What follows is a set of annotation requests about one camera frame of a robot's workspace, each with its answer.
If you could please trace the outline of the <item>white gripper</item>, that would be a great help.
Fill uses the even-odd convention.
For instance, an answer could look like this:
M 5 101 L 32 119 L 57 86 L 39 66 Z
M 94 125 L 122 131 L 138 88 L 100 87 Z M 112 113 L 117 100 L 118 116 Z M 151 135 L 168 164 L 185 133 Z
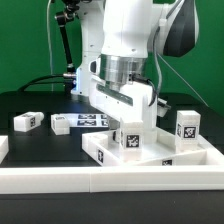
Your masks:
M 92 107 L 117 121 L 123 118 L 142 120 L 147 132 L 156 128 L 157 102 L 151 85 L 133 81 L 115 91 L 107 87 L 105 81 L 92 76 L 89 101 Z

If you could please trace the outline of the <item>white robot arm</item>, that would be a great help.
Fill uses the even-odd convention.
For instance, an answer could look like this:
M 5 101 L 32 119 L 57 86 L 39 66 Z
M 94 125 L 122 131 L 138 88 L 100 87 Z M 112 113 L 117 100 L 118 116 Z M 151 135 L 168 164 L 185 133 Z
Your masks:
M 195 0 L 80 0 L 82 62 L 72 93 L 109 117 L 156 127 L 161 87 L 143 80 L 150 53 L 181 57 L 199 32 Z

